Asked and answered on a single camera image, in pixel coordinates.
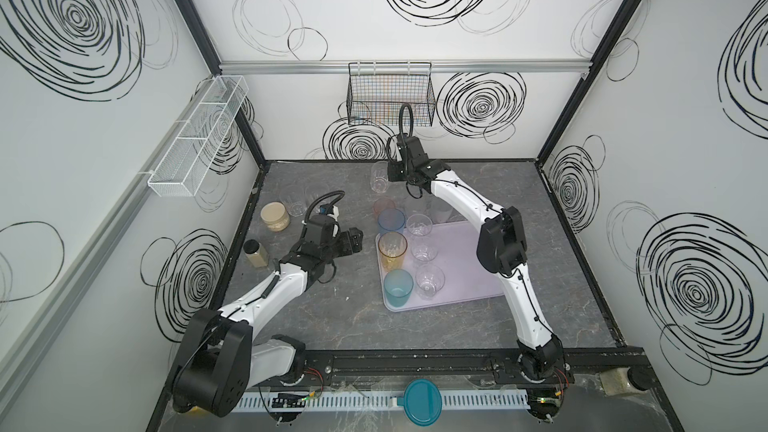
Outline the tall yellow plastic glass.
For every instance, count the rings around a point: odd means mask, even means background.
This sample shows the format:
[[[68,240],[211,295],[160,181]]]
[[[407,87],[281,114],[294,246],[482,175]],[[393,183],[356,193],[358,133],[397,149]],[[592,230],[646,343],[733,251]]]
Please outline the tall yellow plastic glass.
[[[406,237],[396,231],[383,234],[378,240],[380,265],[385,272],[401,269],[408,249]]]

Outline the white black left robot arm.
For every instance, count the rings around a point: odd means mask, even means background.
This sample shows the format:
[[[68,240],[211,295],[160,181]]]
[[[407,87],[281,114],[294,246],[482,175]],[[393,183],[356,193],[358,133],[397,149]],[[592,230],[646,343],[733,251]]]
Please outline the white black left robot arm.
[[[254,338],[318,283],[336,259],[361,252],[363,238],[356,227],[341,229],[333,214],[314,215],[303,221],[299,239],[276,261],[268,278],[227,305],[197,311],[166,379],[173,410],[199,408],[223,417],[251,387],[275,378],[301,382],[306,369],[303,342],[275,335],[257,344]]]

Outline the teal dimpled plastic glass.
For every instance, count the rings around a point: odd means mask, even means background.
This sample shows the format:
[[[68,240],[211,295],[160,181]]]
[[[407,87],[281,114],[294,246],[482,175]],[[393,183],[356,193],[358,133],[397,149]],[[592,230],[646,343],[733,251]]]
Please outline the teal dimpled plastic glass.
[[[383,287],[386,303],[392,308],[400,308],[408,302],[413,291],[413,277],[406,270],[393,270],[385,275]]]

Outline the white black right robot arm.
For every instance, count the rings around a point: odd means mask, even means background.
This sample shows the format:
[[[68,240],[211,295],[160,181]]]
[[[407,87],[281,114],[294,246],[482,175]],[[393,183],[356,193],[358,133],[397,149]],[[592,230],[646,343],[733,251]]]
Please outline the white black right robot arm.
[[[523,377],[542,383],[564,361],[562,341],[547,322],[528,270],[521,213],[477,192],[441,160],[431,159],[415,136],[398,133],[385,146],[388,179],[431,194],[459,212],[477,230],[480,265],[498,277],[515,321]]]

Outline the tall blue textured glass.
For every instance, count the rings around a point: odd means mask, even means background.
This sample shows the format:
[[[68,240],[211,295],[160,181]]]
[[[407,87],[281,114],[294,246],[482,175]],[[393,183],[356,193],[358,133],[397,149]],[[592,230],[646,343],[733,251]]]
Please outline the tall blue textured glass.
[[[387,208],[379,213],[377,224],[381,236],[389,232],[401,233],[406,226],[407,217],[397,208]]]

